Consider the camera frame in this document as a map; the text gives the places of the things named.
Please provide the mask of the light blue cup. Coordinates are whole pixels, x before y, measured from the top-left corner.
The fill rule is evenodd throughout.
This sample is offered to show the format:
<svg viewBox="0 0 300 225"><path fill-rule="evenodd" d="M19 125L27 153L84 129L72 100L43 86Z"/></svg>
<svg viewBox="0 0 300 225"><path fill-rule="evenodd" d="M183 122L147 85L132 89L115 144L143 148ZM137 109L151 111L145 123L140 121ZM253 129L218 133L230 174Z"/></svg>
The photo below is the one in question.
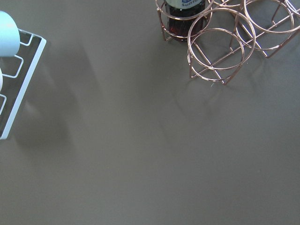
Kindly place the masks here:
<svg viewBox="0 0 300 225"><path fill-rule="evenodd" d="M13 18L6 12L0 12L0 56L15 56L20 48L20 34Z"/></svg>

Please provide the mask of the tea bottle white cap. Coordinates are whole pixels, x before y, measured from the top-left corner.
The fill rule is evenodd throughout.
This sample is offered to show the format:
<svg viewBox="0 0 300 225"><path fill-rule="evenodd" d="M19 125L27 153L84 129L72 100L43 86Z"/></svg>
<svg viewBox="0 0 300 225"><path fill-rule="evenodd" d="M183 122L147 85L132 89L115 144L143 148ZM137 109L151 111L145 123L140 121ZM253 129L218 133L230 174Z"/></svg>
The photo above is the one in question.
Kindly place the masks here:
<svg viewBox="0 0 300 225"><path fill-rule="evenodd" d="M165 0L166 12L174 17L188 18L201 13L205 9L204 0ZM188 31L195 19L175 20L170 18L169 31L174 34L177 41L186 41Z"/></svg>

